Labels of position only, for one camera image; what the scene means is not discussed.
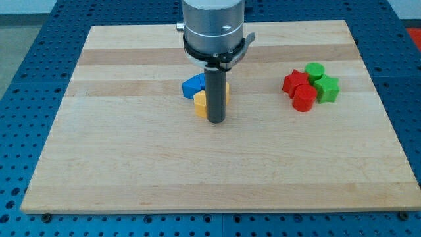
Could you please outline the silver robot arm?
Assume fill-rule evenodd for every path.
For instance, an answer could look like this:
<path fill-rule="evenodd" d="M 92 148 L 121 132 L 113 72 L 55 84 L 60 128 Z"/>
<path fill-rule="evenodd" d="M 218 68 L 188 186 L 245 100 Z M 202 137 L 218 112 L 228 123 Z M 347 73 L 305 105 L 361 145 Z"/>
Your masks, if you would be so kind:
<path fill-rule="evenodd" d="M 182 0 L 188 59 L 207 70 L 230 70 L 246 51 L 244 0 Z"/>

